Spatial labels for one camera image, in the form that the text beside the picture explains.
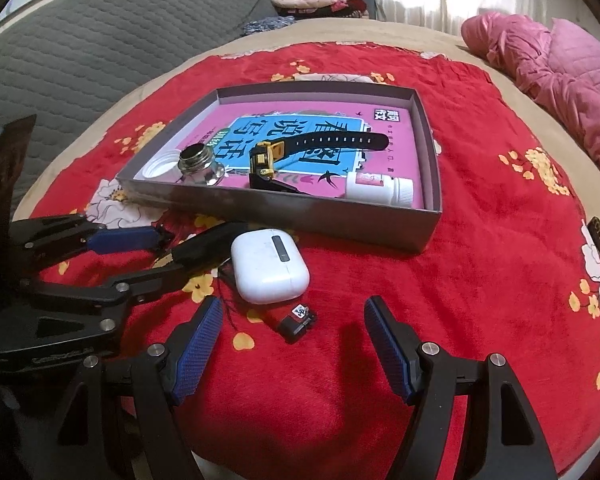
white bottle cap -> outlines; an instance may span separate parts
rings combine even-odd
[[[159,182],[177,182],[182,177],[178,169],[180,150],[167,150],[158,153],[142,168],[142,176],[147,180]]]
[[[411,207],[413,203],[413,180],[395,177],[394,181],[394,186],[397,188],[397,192],[394,191],[394,205]]]

brown box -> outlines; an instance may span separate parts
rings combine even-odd
[[[276,101],[338,101],[406,108],[413,126],[424,200],[423,209],[373,205],[342,198],[240,189],[165,184],[136,179],[138,172],[193,118],[216,103]],[[389,85],[299,81],[221,88],[206,95],[171,121],[118,173],[118,181],[134,202],[168,206],[245,220],[268,226],[317,232],[340,238],[424,250],[442,213],[440,174],[434,141],[418,93]]]

red blanket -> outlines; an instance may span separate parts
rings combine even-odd
[[[198,392],[177,412],[191,447],[250,480],[384,478],[411,409],[391,393],[364,329],[363,302],[381,294],[398,320],[453,355],[504,354],[558,471],[567,468],[600,434],[600,261],[567,177],[475,66],[374,44],[210,57],[121,118],[58,176],[34,215],[87,209],[110,219],[116,205],[138,212],[115,182],[100,182],[111,181],[156,130],[215,88],[296,71],[372,75],[418,90],[442,148],[442,219],[419,256],[297,234],[311,272],[302,302],[318,313],[316,328],[288,346],[254,313],[232,310]],[[162,212],[147,215],[157,220]],[[175,212],[162,220],[180,238],[214,222]],[[44,278],[94,285],[151,264],[141,252],[84,254]],[[166,339],[212,292],[218,282],[207,274],[136,307],[123,352]],[[453,474],[464,406],[456,402],[441,479]]]

beige bedspread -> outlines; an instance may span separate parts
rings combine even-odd
[[[271,50],[281,46],[307,41],[372,41],[400,46],[411,50],[437,52],[452,60],[472,63],[486,70],[502,93],[504,100],[538,136],[545,150],[564,168],[574,190],[584,204],[587,218],[600,218],[600,170],[577,146],[569,134],[544,110],[521,93],[503,74],[490,68],[481,59],[469,54],[462,39],[441,32],[399,23],[382,23],[369,20],[343,20],[325,18],[305,20],[273,32],[263,32],[240,38],[225,46],[197,56],[172,72],[138,88],[88,128],[40,176],[16,211],[15,218],[26,218],[44,195],[58,173],[75,158],[87,153],[104,136],[106,130],[120,117],[164,85],[171,77],[186,70],[207,56],[237,54],[250,50]],[[564,478],[577,478],[597,453],[599,442],[582,457]]]

gray quilted sofa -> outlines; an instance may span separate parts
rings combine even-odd
[[[0,33],[0,124],[38,122],[12,211],[120,98],[267,16],[269,0],[52,0],[13,23]]]

